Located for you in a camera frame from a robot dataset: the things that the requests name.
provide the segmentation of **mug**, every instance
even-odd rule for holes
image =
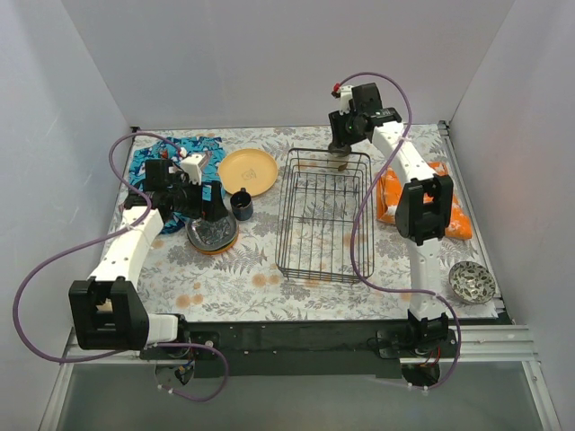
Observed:
[[[232,195],[230,205],[235,218],[240,221],[248,220],[253,214],[252,196],[244,187]]]

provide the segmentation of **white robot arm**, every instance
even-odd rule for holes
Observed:
[[[399,144],[398,137],[403,132],[403,125],[397,122],[385,123],[375,128],[372,144],[389,157]],[[391,167],[395,171],[402,187],[410,180],[433,180],[436,172],[423,161],[411,142],[404,142],[402,148],[392,161]],[[439,278],[439,251],[440,238],[429,238],[418,244],[411,239],[405,239],[410,258],[411,289],[431,290],[440,292]],[[418,319],[436,319],[444,312],[443,305],[429,297],[429,295],[411,295],[410,311]]]
[[[68,298],[81,348],[139,350],[157,342],[186,341],[180,339],[183,316],[146,312],[137,296],[137,281],[152,241],[172,212],[201,216],[201,168],[206,158],[190,154],[178,169],[169,160],[146,161],[144,191],[152,209],[132,226],[146,212],[146,202],[130,191],[119,227],[128,231],[114,239],[87,280],[70,287]]]
[[[346,85],[332,95],[340,99],[340,108],[329,114],[332,127],[329,151],[345,156],[350,153],[351,145],[368,139],[389,157],[399,145],[403,124],[394,108],[382,106],[376,85]],[[411,289],[439,293],[438,255],[449,226],[453,181],[448,176],[439,177],[429,168],[409,141],[403,143],[391,166],[403,187],[395,224],[409,252]],[[444,307],[430,295],[411,295],[408,322],[414,346],[432,346],[447,339]]]

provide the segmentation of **white backdrop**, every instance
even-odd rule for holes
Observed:
[[[221,128],[327,124],[362,70],[417,122],[451,119],[513,0],[63,3],[131,125]]]
[[[452,126],[501,292],[575,429],[575,1],[517,0]]]
[[[58,365],[18,339],[13,296],[41,260],[107,232],[118,189],[107,147],[128,130],[59,0],[0,2],[0,130],[0,427],[32,431]],[[24,292],[22,326],[51,355],[62,354],[72,327],[68,288],[100,251],[62,259]]]

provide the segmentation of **silver bowl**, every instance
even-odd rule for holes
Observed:
[[[186,233],[191,244],[201,251],[216,251],[237,236],[237,220],[230,213],[216,222],[208,222],[202,218],[188,220]]]
[[[464,303],[487,303],[495,295],[495,279],[476,262],[457,262],[449,270],[449,284]]]

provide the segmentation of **gray floor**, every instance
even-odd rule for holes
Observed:
[[[217,385],[186,386],[206,394]],[[461,364],[427,397],[369,376],[235,377],[194,404],[158,391],[152,365],[76,365],[59,430],[538,430],[520,363]]]

